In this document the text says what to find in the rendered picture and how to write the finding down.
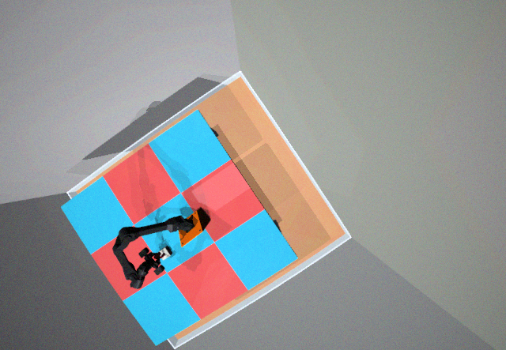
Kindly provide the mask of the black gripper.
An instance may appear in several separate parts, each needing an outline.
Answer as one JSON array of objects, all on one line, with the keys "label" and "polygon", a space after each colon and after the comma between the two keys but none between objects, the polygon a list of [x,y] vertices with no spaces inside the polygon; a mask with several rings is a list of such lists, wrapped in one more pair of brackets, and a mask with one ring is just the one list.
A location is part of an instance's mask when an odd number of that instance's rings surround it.
[{"label": "black gripper", "polygon": [[165,270],[165,267],[163,265],[160,265],[161,264],[161,262],[160,262],[160,256],[159,256],[159,258],[156,261],[153,260],[152,257],[155,254],[157,254],[157,253],[153,253],[151,251],[149,252],[149,250],[146,247],[139,252],[139,255],[141,256],[141,258],[145,259],[145,261],[143,262],[143,264],[144,263],[148,264],[149,265],[149,269],[154,268],[155,269],[155,271],[154,271],[155,274],[158,275],[158,274],[161,274]]}]

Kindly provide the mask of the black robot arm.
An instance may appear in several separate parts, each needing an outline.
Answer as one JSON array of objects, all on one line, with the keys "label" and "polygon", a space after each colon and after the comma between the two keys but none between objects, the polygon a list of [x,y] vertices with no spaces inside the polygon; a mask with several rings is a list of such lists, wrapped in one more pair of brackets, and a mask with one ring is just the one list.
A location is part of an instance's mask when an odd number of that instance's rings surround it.
[{"label": "black robot arm", "polygon": [[145,276],[148,274],[149,265],[142,263],[139,265],[137,271],[134,265],[127,260],[124,253],[124,249],[128,247],[130,242],[134,242],[138,237],[142,235],[150,235],[159,231],[174,231],[184,230],[187,233],[194,228],[192,220],[184,219],[182,215],[168,218],[165,222],[146,225],[140,228],[136,227],[123,227],[119,230],[119,234],[116,238],[115,245],[112,247],[113,254],[118,259],[120,265],[123,267],[123,272],[126,280],[130,280],[130,287],[139,289],[143,285]]}]

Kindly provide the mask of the white block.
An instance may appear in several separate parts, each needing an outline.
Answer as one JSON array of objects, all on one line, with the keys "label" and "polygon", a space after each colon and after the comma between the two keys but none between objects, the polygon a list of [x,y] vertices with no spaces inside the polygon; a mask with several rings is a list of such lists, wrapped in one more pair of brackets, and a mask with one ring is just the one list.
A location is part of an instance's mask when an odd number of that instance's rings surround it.
[{"label": "white block", "polygon": [[163,249],[161,249],[159,252],[161,253],[161,255],[162,255],[162,254],[165,254],[165,256],[161,258],[162,260],[164,260],[164,259],[166,259],[166,258],[170,257],[170,255],[172,254],[172,252],[168,249],[168,247],[164,247],[164,248],[163,248]]}]

